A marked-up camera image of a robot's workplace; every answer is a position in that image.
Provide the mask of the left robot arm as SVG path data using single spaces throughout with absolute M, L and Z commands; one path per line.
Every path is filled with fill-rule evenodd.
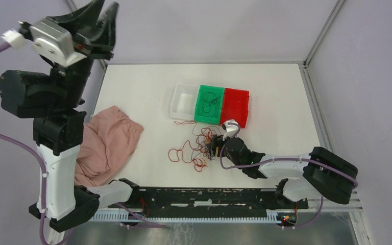
M 65 15 L 34 24 L 21 22 L 3 34 L 12 48 L 32 42 L 33 50 L 52 67 L 49 74 L 8 70 L 0 77 L 1 107 L 18 118 L 33 120 L 34 155 L 40 161 L 41 194 L 29 213 L 48 218 L 65 232 L 89 221 L 100 208 L 139 204 L 140 193 L 127 179 L 99 187 L 74 183 L 86 112 L 77 111 L 95 60 L 113 57 L 119 4 L 108 8 L 91 1 Z

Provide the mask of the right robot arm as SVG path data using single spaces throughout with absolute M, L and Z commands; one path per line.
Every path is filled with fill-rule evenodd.
M 252 179 L 281 178 L 274 195 L 280 208 L 302 199 L 325 198 L 337 204 L 350 202 L 357 187 L 358 169 L 352 163 L 321 147 L 297 156 L 274 156 L 248 149 L 238 137 L 215 136 L 206 144 L 210 157 L 227 158 L 231 168 Z

